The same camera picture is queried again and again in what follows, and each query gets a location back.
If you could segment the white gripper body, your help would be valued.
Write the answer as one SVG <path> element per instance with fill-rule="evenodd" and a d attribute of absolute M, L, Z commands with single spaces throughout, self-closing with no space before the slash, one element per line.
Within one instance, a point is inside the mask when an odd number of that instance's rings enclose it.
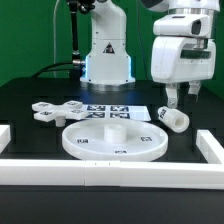
<path fill-rule="evenodd" d="M 196 40 L 159 36 L 154 40 L 151 75 L 155 82 L 181 83 L 211 79 L 215 69 L 216 45 L 195 49 Z"/>

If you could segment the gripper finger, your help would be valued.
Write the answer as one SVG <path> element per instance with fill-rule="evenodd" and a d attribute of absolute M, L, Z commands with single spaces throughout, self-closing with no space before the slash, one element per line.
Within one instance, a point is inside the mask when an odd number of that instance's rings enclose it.
<path fill-rule="evenodd" d="M 198 95 L 200 89 L 201 89 L 201 82 L 200 81 L 191 81 L 189 83 L 188 93 L 190 95 Z"/>
<path fill-rule="evenodd" d="M 171 83 L 166 85 L 167 94 L 167 106 L 175 109 L 178 106 L 179 99 L 179 85 L 177 83 Z"/>

